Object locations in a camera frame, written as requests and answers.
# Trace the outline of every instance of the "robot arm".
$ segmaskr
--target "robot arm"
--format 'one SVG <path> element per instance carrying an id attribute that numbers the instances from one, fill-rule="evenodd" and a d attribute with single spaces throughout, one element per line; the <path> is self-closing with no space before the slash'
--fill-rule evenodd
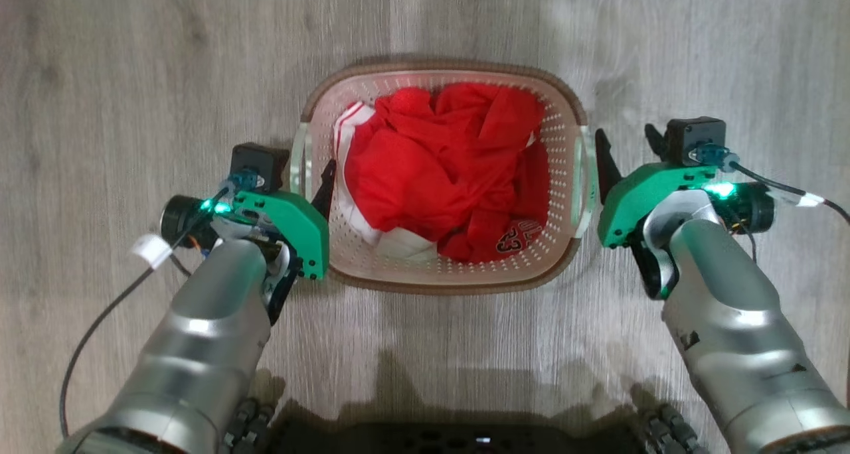
<path id="1" fill-rule="evenodd" d="M 808 359 L 776 288 L 719 218 L 682 211 L 688 198 L 708 202 L 700 190 L 674 192 L 647 219 L 670 226 L 665 219 L 688 218 L 660 242 L 677 280 L 661 318 L 729 448 L 767 453 L 844 445 L 850 412 Z"/>
<path id="2" fill-rule="evenodd" d="M 327 270 L 336 164 L 310 203 L 280 190 L 286 157 L 236 146 L 222 183 L 230 185 L 226 202 L 170 200 L 162 237 L 192 246 L 191 237 L 209 256 L 174 296 L 109 410 L 57 452 L 219 452 L 289 290 L 298 277 L 321 279 Z M 262 442 L 249 441 L 240 448 Z"/>
<path id="3" fill-rule="evenodd" d="M 661 163 L 624 179 L 604 134 L 597 138 L 608 184 L 599 237 L 631 248 L 647 294 L 665 300 L 662 320 L 731 451 L 850 450 L 850 412 L 808 359 L 776 288 L 727 228 L 771 227 L 767 187 L 714 184 L 719 167 L 693 160 L 702 145 L 723 145 L 725 124 L 674 120 L 664 137 L 649 125 Z"/>
<path id="4" fill-rule="evenodd" d="M 266 261 L 225 242 L 180 288 L 106 414 L 57 452 L 215 452 L 248 387 L 271 323 Z"/>

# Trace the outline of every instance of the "green led light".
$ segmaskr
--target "green led light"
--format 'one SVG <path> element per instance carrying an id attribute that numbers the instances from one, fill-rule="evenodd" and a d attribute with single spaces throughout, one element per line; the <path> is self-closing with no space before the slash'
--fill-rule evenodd
<path id="1" fill-rule="evenodd" d="M 209 212 L 210 207 L 213 205 L 212 201 L 213 201 L 212 199 L 204 200 L 204 202 L 201 203 L 201 206 L 199 208 L 201 210 L 203 210 L 204 212 Z M 218 213 L 219 215 L 221 215 L 222 213 L 228 213 L 231 210 L 233 210 L 233 209 L 230 208 L 230 205 L 228 205 L 224 202 L 216 203 L 215 208 L 212 209 L 213 212 Z"/>
<path id="2" fill-rule="evenodd" d="M 702 190 L 711 192 L 720 198 L 728 198 L 735 192 L 735 184 L 720 182 L 719 184 L 705 185 Z"/>
<path id="3" fill-rule="evenodd" d="M 213 209 L 212 211 L 221 214 L 230 212 L 230 210 L 230 205 L 223 202 L 219 202 L 215 204 L 215 209 Z"/>

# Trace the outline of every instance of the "white stripe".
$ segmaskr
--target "white stripe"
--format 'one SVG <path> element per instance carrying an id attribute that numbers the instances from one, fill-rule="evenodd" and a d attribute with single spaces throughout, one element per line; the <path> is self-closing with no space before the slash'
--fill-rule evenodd
<path id="1" fill-rule="evenodd" d="M 377 245 L 381 238 L 379 230 L 375 230 L 367 219 L 363 217 L 361 209 L 355 204 L 355 199 L 351 196 L 349 185 L 345 181 L 345 164 L 348 161 L 351 142 L 355 136 L 355 130 L 358 125 L 364 124 L 371 116 L 375 114 L 375 110 L 364 103 L 353 104 L 343 115 L 340 115 L 337 122 L 334 124 L 334 142 L 338 143 L 339 151 L 337 152 L 337 203 L 339 204 L 340 212 L 349 223 L 352 230 L 357 232 L 370 245 Z"/>

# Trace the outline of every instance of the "gray laminate floor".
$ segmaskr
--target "gray laminate floor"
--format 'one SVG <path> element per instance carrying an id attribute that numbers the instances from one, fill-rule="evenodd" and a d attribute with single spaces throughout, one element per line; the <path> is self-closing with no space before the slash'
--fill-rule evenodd
<path id="1" fill-rule="evenodd" d="M 552 71 L 624 170 L 652 159 L 646 122 L 723 118 L 748 166 L 850 205 L 850 0 L 0 0 L 0 451 L 58 443 L 70 351 L 143 269 L 128 248 L 172 194 L 206 194 L 236 143 L 286 142 L 332 72 L 402 52 Z M 843 400 L 850 230 L 826 209 L 789 210 L 757 238 Z M 533 293 L 305 284 L 261 384 L 338 425 L 529 421 L 574 435 L 655 397 L 723 452 L 637 272 L 591 232 Z M 165 267 L 104 323 L 70 385 L 73 429 L 108 406 L 180 282 Z"/>

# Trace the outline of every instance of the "plastic basket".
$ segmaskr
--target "plastic basket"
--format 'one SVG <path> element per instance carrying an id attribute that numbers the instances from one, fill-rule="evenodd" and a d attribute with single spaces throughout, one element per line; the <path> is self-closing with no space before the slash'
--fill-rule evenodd
<path id="1" fill-rule="evenodd" d="M 458 82 L 522 88 L 546 104 L 540 136 L 549 152 L 547 226 L 528 248 L 498 262 L 399 260 L 377 254 L 352 231 L 334 200 L 328 220 L 330 269 L 331 275 L 344 283 L 400 293 L 519 291 L 555 278 L 576 253 L 596 200 L 596 151 L 576 94 L 542 70 L 466 61 L 422 61 L 371 64 L 338 72 L 313 91 L 301 113 L 292 147 L 291 190 L 312 198 L 321 182 L 318 174 L 333 157 L 333 124 L 351 104 L 373 103 L 400 88 L 414 86 L 437 91 Z"/>

